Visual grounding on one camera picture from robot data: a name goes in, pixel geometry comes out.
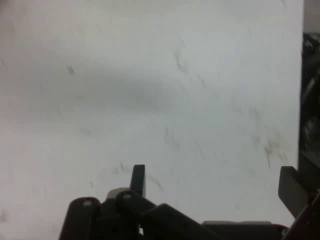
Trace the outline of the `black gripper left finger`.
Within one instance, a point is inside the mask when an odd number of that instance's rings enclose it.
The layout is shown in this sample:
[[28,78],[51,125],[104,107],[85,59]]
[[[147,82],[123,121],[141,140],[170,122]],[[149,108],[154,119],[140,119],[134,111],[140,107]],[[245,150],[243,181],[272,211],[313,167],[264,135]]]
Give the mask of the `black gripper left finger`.
[[73,200],[61,240],[213,240],[201,224],[167,204],[145,198],[145,165],[134,165],[129,188],[100,202],[94,197]]

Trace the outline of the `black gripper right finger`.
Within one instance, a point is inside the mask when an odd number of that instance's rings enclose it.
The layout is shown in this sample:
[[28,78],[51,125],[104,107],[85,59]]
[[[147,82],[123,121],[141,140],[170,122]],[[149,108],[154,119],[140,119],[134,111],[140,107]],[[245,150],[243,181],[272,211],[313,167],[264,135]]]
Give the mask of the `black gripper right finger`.
[[278,196],[294,217],[284,240],[318,240],[320,238],[320,172],[296,170],[282,166]]

